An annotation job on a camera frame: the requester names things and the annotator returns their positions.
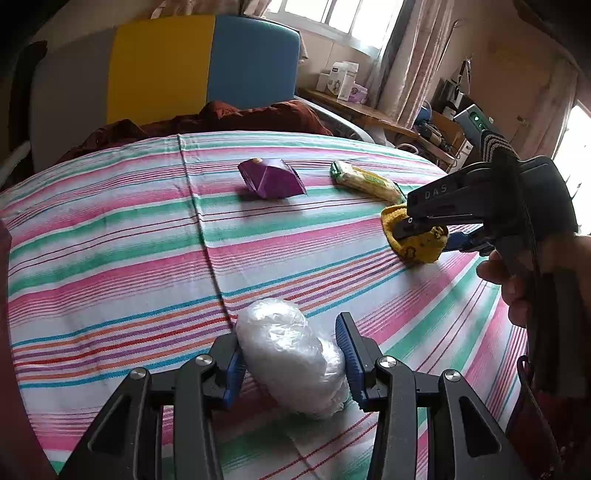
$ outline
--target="brown blanket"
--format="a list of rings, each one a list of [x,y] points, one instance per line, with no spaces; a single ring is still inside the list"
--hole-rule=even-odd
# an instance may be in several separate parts
[[[197,115],[179,115],[172,120],[141,127],[128,119],[105,125],[92,132],[82,145],[62,155],[58,163],[147,138],[231,130],[270,130],[332,135],[330,130],[320,123],[316,114],[299,100],[274,103],[271,106],[249,110],[238,110],[227,103],[213,101],[204,106]]]

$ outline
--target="yellow cloth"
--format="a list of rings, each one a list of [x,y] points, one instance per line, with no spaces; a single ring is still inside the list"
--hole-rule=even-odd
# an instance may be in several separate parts
[[[392,249],[401,257],[422,263],[433,263],[445,248],[449,234],[446,226],[434,226],[430,232],[396,240],[392,235],[394,225],[408,218],[406,204],[393,205],[382,210],[382,226]]]

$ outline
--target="metal screw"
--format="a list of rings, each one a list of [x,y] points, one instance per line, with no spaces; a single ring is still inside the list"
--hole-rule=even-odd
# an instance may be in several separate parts
[[[141,367],[134,368],[131,372],[129,372],[129,376],[132,378],[132,380],[144,378],[146,376],[146,369]]]
[[[450,382],[457,382],[461,379],[460,372],[456,370],[445,370],[445,378],[447,378]]]
[[[396,366],[396,359],[393,356],[384,355],[378,360],[378,363],[384,368],[392,368]]]
[[[213,357],[206,353],[202,353],[195,357],[195,363],[201,365],[202,367],[206,367],[213,362]]]

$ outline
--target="window sill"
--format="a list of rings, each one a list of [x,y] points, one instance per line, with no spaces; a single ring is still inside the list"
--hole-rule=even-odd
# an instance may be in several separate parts
[[[339,43],[340,45],[351,47],[355,50],[359,50],[360,52],[365,53],[372,59],[378,57],[378,48],[364,44],[357,38],[352,37],[350,34],[344,33],[341,30],[337,30],[336,28],[330,27],[326,24],[315,22],[314,20],[310,20],[309,18],[294,15],[289,12],[279,12],[276,14],[267,12],[264,16],[269,20],[282,23],[291,28],[296,28],[298,30],[306,30],[308,32],[312,32],[317,35],[329,38]]]

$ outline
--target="human hand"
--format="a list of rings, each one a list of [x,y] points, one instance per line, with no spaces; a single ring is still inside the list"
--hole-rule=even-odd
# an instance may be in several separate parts
[[[587,319],[591,319],[591,236],[564,235],[548,238],[538,250],[540,271],[572,270],[577,275],[579,290]],[[524,255],[522,263],[531,269],[531,258]],[[509,320],[525,327],[532,314],[531,303],[524,299],[527,289],[523,278],[510,275],[501,256],[494,250],[488,260],[476,267],[483,280],[501,285],[501,297],[509,306]]]

